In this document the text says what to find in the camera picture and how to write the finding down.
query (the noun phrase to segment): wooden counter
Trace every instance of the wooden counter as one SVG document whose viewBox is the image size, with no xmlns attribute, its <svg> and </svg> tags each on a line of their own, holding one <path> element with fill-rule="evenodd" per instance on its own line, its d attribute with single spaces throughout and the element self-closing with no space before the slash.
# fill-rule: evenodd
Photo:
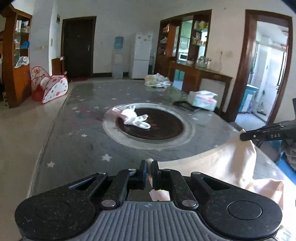
<svg viewBox="0 0 296 241">
<path fill-rule="evenodd" d="M 220 74 L 219 72 L 216 72 L 213 70 L 204 69 L 204 68 L 195 68 L 193 66 L 178 64 L 172 61 L 170 62 L 169 72 L 168 72 L 168 78 L 172 82 L 174 81 L 176 69 L 185 72 L 182 91 L 186 92 L 187 94 L 189 93 L 189 91 L 195 91 L 195 92 L 199 91 L 202 79 L 216 80 L 216 81 L 221 81 L 225 83 L 225 88 L 224 88 L 224 92 L 223 92 L 223 96 L 222 96 L 222 100 L 219 108 L 219 115 L 221 115 L 232 77 Z"/>
</svg>

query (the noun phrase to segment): red doormat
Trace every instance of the red doormat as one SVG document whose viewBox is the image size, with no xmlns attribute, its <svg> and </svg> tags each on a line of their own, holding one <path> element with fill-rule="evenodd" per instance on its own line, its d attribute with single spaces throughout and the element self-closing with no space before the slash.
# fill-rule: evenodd
<svg viewBox="0 0 296 241">
<path fill-rule="evenodd" d="M 87 79 L 89 79 L 89 78 L 87 78 L 87 77 L 70 78 L 70 79 L 69 79 L 69 82 L 85 81 L 85 80 L 87 80 Z"/>
</svg>

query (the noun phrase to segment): door frame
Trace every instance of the door frame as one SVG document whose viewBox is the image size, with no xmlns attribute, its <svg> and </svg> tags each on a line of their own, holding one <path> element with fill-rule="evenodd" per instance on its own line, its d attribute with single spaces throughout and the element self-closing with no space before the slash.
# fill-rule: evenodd
<svg viewBox="0 0 296 241">
<path fill-rule="evenodd" d="M 62 35 L 61 35 L 61 56 L 64 56 L 64 40 L 65 40 L 65 25 L 69 21 L 76 21 L 76 20 L 93 20 L 93 26 L 92 26 L 92 38 L 91 38 L 91 68 L 89 77 L 92 77 L 93 75 L 93 68 L 94 68 L 94 35 L 95 35 L 95 29 L 96 29 L 96 16 L 89 16 L 89 17 L 79 17 L 79 18 L 67 18 L 63 19 L 62 24 Z"/>
<path fill-rule="evenodd" d="M 252 27 L 252 21 L 256 21 L 256 28 Z M 293 47 L 293 21 L 292 17 L 267 11 L 246 9 L 244 40 L 242 45 L 241 59 L 239 62 L 239 69 L 237 72 L 236 81 L 231 94 L 230 102 L 223 118 L 228 122 L 234 122 L 238 114 L 240 104 L 246 89 L 248 76 L 252 65 L 252 54 L 254 50 L 254 43 L 256 42 L 257 21 L 273 23 L 289 28 L 288 48 L 284 74 L 282 76 L 281 84 L 279 86 L 276 100 L 272 106 L 270 115 L 267 119 L 267 125 L 272 124 L 276 118 L 283 95 L 287 86 L 287 81 L 290 73 L 290 65 L 292 58 Z"/>
</svg>

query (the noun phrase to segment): microwave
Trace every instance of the microwave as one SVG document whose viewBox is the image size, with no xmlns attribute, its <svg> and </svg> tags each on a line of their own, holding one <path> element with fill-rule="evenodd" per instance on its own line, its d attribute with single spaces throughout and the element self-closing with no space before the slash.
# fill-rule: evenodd
<svg viewBox="0 0 296 241">
<path fill-rule="evenodd" d="M 179 53 L 178 60 L 187 61 L 188 54 L 187 53 Z"/>
</svg>

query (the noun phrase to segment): gray plastic surface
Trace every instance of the gray plastic surface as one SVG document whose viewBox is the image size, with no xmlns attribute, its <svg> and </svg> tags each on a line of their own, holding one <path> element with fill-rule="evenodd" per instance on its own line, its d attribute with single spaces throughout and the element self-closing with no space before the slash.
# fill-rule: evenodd
<svg viewBox="0 0 296 241">
<path fill-rule="evenodd" d="M 84 233 L 69 241 L 227 241 L 210 231 L 193 211 L 173 202 L 131 202 L 103 211 Z"/>
</svg>

